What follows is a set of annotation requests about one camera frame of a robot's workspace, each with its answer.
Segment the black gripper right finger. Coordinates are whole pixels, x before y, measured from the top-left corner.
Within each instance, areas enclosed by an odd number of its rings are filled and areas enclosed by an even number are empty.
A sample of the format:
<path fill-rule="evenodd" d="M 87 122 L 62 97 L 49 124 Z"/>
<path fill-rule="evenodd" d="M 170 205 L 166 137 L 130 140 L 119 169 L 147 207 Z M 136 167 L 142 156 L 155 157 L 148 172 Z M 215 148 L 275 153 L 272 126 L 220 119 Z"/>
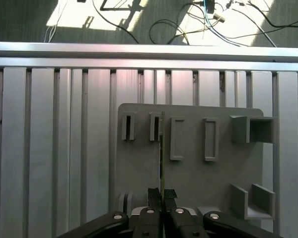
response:
<path fill-rule="evenodd" d="M 223 212 L 210 211 L 200 217 L 194 210 L 177 206 L 176 198 L 175 190 L 163 191 L 163 218 L 167 238 L 280 237 Z"/>

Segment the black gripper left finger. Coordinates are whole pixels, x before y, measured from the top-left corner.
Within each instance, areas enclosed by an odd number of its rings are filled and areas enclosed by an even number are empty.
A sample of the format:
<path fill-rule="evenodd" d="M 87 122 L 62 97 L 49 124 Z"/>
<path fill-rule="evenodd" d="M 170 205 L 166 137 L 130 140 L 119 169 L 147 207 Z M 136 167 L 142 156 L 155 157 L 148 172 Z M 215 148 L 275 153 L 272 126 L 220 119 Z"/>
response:
<path fill-rule="evenodd" d="M 114 211 L 89 221 L 60 238 L 160 238 L 162 237 L 161 195 L 148 189 L 148 206 L 137 207 L 131 215 Z"/>

